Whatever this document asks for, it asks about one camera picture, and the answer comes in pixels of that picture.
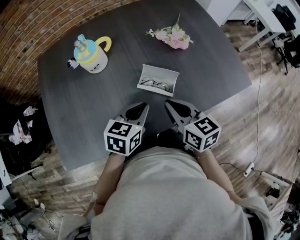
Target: eyeglasses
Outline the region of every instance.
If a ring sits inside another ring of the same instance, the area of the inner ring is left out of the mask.
[[[141,80],[141,85],[146,85],[146,86],[150,86],[150,87],[154,87],[154,88],[159,88],[161,90],[171,92],[170,86],[167,83],[165,83],[165,82],[156,82],[150,77],[144,77]]]

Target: gray shirt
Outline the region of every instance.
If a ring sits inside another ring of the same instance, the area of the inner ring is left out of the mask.
[[[252,240],[245,209],[259,217],[265,239],[272,240],[273,220],[261,197],[237,205],[206,178],[195,158],[181,150],[154,147],[126,165],[103,212],[91,220],[91,238]],[[85,223],[81,216],[65,217],[59,239],[68,239]]]

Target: dark gray table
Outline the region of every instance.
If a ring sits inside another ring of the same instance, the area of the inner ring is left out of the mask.
[[[145,35],[149,29],[180,27],[195,41],[174,50]],[[98,74],[67,68],[77,35],[112,39],[108,65]],[[174,98],[199,110],[224,101],[251,82],[222,30],[195,0],[142,0],[105,13],[76,28],[38,60],[46,116],[64,166],[75,169],[108,155],[103,131],[126,105],[150,104],[146,131],[156,134],[173,126],[164,109],[166,96],[136,87],[142,64],[180,72]]]

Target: wrist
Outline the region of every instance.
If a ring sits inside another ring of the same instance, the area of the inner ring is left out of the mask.
[[[201,160],[201,159],[204,159],[206,157],[208,157],[210,154],[212,154],[212,151],[210,149],[207,149],[203,152],[199,152],[199,151],[194,151],[194,154],[195,154],[195,158],[197,160]]]
[[[125,161],[125,157],[126,157],[126,156],[124,156],[124,155],[121,155],[121,154],[117,154],[117,153],[112,152],[112,153],[109,155],[108,160],[113,159],[114,161],[124,162],[124,161]]]

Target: white cable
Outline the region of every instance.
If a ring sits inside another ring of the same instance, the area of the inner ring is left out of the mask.
[[[263,73],[263,53],[262,53],[262,47],[260,46],[260,42],[258,40],[258,46],[261,52],[261,72],[260,72],[260,79],[259,79],[259,86],[258,86],[258,92],[257,92],[257,141],[256,141],[256,147],[257,147],[257,154],[256,157],[253,160],[253,163],[256,161],[256,158],[258,156],[259,153],[259,148],[258,148],[258,139],[259,139],[259,92],[261,89],[261,82],[262,82],[262,73]]]

